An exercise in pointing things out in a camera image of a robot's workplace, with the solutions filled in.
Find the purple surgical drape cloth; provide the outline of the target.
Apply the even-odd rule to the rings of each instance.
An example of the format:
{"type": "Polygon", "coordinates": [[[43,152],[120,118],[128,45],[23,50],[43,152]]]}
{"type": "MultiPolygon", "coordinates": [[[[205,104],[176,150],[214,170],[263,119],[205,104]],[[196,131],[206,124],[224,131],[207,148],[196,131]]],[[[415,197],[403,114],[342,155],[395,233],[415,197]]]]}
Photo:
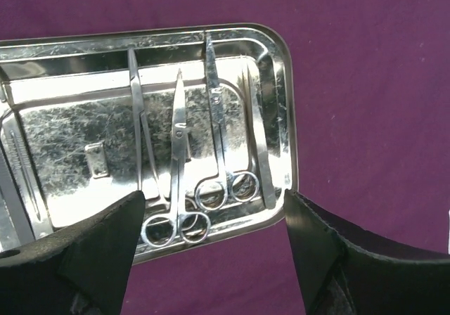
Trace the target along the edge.
{"type": "Polygon", "coordinates": [[[1,0],[2,39],[241,22],[289,47],[301,193],[446,252],[449,0],[1,0]]]}

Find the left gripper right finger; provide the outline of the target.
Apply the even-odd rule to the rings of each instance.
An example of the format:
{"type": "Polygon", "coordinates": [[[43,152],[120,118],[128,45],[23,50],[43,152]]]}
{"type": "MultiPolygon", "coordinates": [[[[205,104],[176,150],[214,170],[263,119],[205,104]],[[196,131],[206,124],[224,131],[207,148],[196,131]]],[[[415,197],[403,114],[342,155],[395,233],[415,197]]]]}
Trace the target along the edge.
{"type": "Polygon", "coordinates": [[[367,231],[286,190],[283,210],[307,314],[448,314],[449,255],[367,231]]]}

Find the stainless steel instrument tray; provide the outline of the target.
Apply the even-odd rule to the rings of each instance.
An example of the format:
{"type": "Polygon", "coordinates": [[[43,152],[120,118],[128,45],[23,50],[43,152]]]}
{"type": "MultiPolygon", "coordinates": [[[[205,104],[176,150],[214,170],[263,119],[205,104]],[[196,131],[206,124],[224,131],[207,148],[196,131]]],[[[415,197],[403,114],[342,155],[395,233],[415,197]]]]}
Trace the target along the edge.
{"type": "Polygon", "coordinates": [[[198,244],[179,236],[151,248],[139,236],[135,261],[256,231],[281,220],[283,196],[297,185],[297,138],[292,63],[285,42],[256,24],[185,27],[87,36],[18,39],[1,43],[1,250],[38,240],[86,219],[132,191],[146,199],[143,222],[168,210],[171,130],[176,77],[186,96],[186,209],[204,212],[210,232],[198,244]],[[257,87],[276,207],[264,205],[261,186],[249,202],[228,201],[215,211],[194,201],[200,180],[217,175],[204,71],[209,32],[223,87],[232,171],[259,179],[248,83],[257,87]],[[143,149],[138,189],[133,105],[127,51],[133,49],[159,183],[143,149]]]}

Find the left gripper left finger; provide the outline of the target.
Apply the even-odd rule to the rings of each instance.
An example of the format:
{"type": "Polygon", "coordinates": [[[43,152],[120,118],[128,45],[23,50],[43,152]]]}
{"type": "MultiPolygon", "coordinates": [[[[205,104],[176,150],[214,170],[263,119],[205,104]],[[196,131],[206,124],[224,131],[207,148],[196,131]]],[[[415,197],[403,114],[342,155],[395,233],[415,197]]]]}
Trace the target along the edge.
{"type": "Polygon", "coordinates": [[[140,191],[1,253],[2,314],[119,314],[143,222],[140,191]]]}

